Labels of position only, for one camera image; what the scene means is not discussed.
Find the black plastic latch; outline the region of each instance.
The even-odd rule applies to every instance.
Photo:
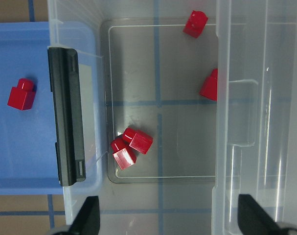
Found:
[[[48,49],[56,122],[56,155],[62,186],[84,181],[85,157],[78,56],[74,49]]]

